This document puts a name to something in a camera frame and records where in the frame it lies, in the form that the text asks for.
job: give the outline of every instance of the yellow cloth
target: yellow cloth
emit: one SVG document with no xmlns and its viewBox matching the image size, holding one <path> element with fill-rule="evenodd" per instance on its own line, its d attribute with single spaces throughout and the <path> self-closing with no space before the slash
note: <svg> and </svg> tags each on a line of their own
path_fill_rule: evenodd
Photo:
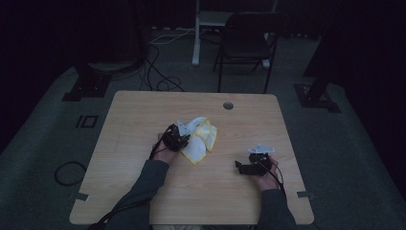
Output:
<svg viewBox="0 0 406 230">
<path fill-rule="evenodd" d="M 188 145 L 181 149 L 183 155 L 196 165 L 206 157 L 206 151 L 212 151 L 217 137 L 217 128 L 206 117 L 198 117 L 186 125 L 191 135 Z"/>
</svg>

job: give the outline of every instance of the fabric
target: fabric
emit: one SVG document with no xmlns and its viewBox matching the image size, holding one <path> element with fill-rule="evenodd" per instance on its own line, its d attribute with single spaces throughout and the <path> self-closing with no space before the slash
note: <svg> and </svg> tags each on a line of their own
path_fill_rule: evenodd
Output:
<svg viewBox="0 0 406 230">
<path fill-rule="evenodd" d="M 164 185 L 169 165 L 163 161 L 147 160 L 140 177 L 131 190 L 123 196 L 114 209 L 153 198 Z M 261 211 L 258 230 L 297 229 L 295 219 L 290 213 L 281 190 L 267 190 L 261 193 Z M 204 230 L 233 229 L 233 226 L 199 225 L 155 225 L 155 230 Z M 107 230 L 149 230 L 149 205 L 142 205 L 116 214 L 106 225 Z"/>
</svg>

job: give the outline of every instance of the dark background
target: dark background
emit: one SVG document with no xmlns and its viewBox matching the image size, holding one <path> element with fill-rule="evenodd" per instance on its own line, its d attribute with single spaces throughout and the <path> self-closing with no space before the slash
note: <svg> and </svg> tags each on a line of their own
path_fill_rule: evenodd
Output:
<svg viewBox="0 0 406 230">
<path fill-rule="evenodd" d="M 252 2 L 202 0 L 201 8 L 239 11 Z M 191 0 L 145 1 L 143 15 L 150 26 L 191 28 L 194 9 Z M 305 75 L 328 78 L 345 88 L 388 172 L 406 196 L 405 4 L 280 0 L 277 11 L 290 16 L 289 35 L 322 37 Z M 53 81 L 73 65 L 73 46 L 85 61 L 123 59 L 115 53 L 115 37 L 107 29 L 104 13 L 99 1 L 0 2 L 1 151 Z"/>
</svg>

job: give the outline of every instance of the person's left hand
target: person's left hand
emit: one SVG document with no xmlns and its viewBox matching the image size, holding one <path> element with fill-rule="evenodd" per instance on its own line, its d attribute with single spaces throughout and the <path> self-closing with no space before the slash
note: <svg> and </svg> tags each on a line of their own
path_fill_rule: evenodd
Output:
<svg viewBox="0 0 406 230">
<path fill-rule="evenodd" d="M 161 139 L 163 133 L 158 134 L 158 140 Z M 172 151 L 169 150 L 163 141 L 159 144 L 158 149 L 156 150 L 155 155 L 153 156 L 153 160 L 160 160 L 163 162 L 166 162 L 167 164 L 170 165 L 170 163 L 173 161 L 173 159 L 178 155 L 177 151 Z"/>
</svg>

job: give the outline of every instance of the desk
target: desk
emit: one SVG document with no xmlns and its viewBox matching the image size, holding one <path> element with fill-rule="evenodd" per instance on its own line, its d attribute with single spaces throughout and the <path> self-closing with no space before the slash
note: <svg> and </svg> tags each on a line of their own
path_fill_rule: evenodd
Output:
<svg viewBox="0 0 406 230">
<path fill-rule="evenodd" d="M 227 110 L 223 104 L 234 108 Z M 288 206 L 299 224 L 313 214 L 305 185 L 275 96 L 120 91 L 109 109 L 99 141 L 70 220 L 97 222 L 125 195 L 140 175 L 157 133 L 177 119 L 210 118 L 218 128 L 213 152 L 193 166 L 183 155 L 172 163 L 166 184 L 151 202 L 151 224 L 256 224 L 260 193 L 248 176 L 238 174 L 235 160 L 247 164 L 256 144 L 276 149 Z"/>
<path fill-rule="evenodd" d="M 273 1 L 272 6 L 270 6 L 270 11 L 274 12 L 277 7 L 278 0 Z M 193 57 L 192 65 L 198 66 L 200 62 L 200 25 L 202 26 L 217 26 L 223 27 L 227 19 L 233 14 L 232 12 L 225 11 L 201 11 L 200 10 L 200 0 L 196 0 L 196 14 L 194 21 L 194 47 L 193 47 Z M 262 62 L 264 68 L 269 67 L 269 60 L 264 60 Z"/>
</svg>

